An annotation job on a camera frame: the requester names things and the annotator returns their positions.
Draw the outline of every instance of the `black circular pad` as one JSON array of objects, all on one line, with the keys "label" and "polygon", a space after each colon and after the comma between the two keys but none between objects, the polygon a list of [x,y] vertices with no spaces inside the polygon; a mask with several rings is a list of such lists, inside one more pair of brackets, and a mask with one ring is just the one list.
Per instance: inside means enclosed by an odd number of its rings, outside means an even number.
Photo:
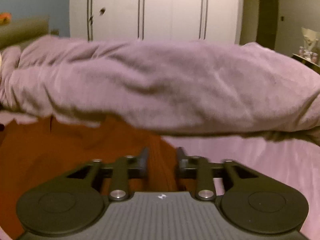
[{"label": "black circular pad", "polygon": [[98,191],[84,187],[81,179],[68,179],[25,193],[17,202],[17,216],[28,231],[57,236],[91,225],[103,208]]},{"label": "black circular pad", "polygon": [[231,223],[244,230],[281,234],[302,226],[308,215],[308,202],[292,188],[254,192],[243,187],[228,190],[222,197],[221,209]]},{"label": "black circular pad", "polygon": [[285,206],[285,198],[274,192],[256,192],[249,196],[249,204],[261,212],[277,212]]}]

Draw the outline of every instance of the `pink bedsheet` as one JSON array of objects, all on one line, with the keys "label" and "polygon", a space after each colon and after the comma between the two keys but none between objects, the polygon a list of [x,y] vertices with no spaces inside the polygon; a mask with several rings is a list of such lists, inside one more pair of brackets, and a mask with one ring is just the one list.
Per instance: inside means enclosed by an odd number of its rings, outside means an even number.
[{"label": "pink bedsheet", "polygon": [[301,232],[320,239],[320,147],[299,133],[260,132],[241,136],[164,137],[188,155],[211,162],[233,159],[297,190],[309,203],[309,214]]}]

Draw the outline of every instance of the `wall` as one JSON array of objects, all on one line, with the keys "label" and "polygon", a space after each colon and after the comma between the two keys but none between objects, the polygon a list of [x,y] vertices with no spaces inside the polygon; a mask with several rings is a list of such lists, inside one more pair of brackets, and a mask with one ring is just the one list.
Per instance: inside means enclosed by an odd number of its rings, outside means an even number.
[{"label": "wall", "polygon": [[259,0],[244,0],[240,44],[256,41],[259,20]]},{"label": "wall", "polygon": [[320,31],[320,0],[279,0],[278,15],[275,51],[284,55],[292,56],[303,46],[301,27]]},{"label": "wall", "polygon": [[50,29],[59,29],[60,36],[70,36],[69,0],[0,0],[0,12],[12,13],[13,19],[49,15]]}]

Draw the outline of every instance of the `headboard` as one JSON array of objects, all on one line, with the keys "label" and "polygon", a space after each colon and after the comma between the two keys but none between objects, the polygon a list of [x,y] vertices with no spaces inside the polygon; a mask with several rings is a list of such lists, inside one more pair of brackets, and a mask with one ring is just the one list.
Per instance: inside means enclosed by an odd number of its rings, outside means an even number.
[{"label": "headboard", "polygon": [[0,26],[0,52],[13,45],[18,45],[23,50],[31,42],[48,33],[48,16],[12,21]]}]

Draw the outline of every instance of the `wardrobe handle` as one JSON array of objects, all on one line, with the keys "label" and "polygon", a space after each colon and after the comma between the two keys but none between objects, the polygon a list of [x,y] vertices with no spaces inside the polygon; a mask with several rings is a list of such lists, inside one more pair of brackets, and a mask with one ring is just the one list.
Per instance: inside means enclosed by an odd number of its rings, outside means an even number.
[{"label": "wardrobe handle", "polygon": [[88,41],[90,41],[90,31],[89,31],[89,0],[87,0],[87,32],[88,32]]},{"label": "wardrobe handle", "polygon": [[143,0],[142,4],[142,40],[144,39],[144,11],[145,11],[146,0]]},{"label": "wardrobe handle", "polygon": [[93,15],[92,15],[92,7],[93,7],[93,0],[91,0],[91,5],[90,5],[90,26],[91,26],[91,41],[93,41]]},{"label": "wardrobe handle", "polygon": [[203,0],[201,0],[201,9],[200,9],[200,28],[199,28],[199,39],[201,39],[202,13],[203,13]]},{"label": "wardrobe handle", "polygon": [[207,34],[208,5],[209,5],[209,0],[207,0],[206,6],[205,6],[204,40],[205,40],[205,36]]},{"label": "wardrobe handle", "polygon": [[140,0],[138,0],[138,38],[140,38]]}]

